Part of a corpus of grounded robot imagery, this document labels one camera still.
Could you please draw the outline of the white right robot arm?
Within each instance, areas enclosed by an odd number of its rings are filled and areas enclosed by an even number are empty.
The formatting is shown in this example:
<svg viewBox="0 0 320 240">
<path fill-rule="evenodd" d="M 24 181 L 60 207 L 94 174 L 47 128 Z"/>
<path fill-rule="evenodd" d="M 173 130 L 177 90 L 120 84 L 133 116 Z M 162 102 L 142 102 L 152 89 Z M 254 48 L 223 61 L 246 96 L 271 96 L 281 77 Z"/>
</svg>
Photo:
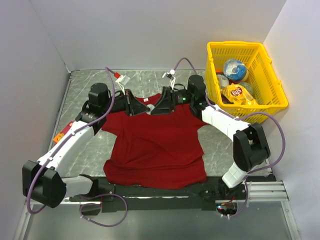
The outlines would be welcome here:
<svg viewBox="0 0 320 240">
<path fill-rule="evenodd" d="M 226 135 L 233 143 L 233 164 L 222 176 L 218 193 L 223 199 L 236 194 L 238 186 L 249 174 L 271 155 L 269 144 L 259 123 L 240 120 L 210 101 L 202 76 L 191 75 L 187 87 L 177 89 L 173 73 L 164 73 L 169 86 L 163 87 L 161 97 L 151 110 L 151 115 L 171 114 L 178 105 L 188 105 L 191 113 L 202 122 L 211 125 Z"/>
</svg>

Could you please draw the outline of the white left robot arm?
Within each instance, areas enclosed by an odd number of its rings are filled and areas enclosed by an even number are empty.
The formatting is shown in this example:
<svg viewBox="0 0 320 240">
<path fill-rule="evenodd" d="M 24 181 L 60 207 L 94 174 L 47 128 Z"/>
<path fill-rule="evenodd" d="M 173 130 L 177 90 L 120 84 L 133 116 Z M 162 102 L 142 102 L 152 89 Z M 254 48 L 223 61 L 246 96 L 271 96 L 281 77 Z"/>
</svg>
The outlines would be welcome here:
<svg viewBox="0 0 320 240">
<path fill-rule="evenodd" d="M 34 200 L 55 208 L 63 199 L 78 195 L 87 201 L 94 201 L 99 195 L 97 178 L 86 174 L 64 178 L 60 171 L 98 133 L 107 120 L 107 114 L 124 112 L 128 116 L 135 116 L 149 110 L 129 89 L 116 96 L 105 83 L 93 84 L 88 100 L 62 139 L 37 161 L 29 160 L 23 165 L 22 191 L 27 206 Z"/>
</svg>

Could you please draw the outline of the red t-shirt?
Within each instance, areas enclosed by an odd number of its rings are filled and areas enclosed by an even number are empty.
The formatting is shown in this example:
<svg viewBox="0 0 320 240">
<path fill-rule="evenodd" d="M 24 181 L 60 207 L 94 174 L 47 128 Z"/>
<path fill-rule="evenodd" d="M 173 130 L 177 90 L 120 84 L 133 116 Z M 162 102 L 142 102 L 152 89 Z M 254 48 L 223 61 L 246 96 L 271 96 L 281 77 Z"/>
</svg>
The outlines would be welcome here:
<svg viewBox="0 0 320 240">
<path fill-rule="evenodd" d="M 110 113 L 102 130 L 116 136 L 103 171 L 112 184 L 181 189 L 207 180 L 198 129 L 187 104 L 165 115 Z"/>
</svg>

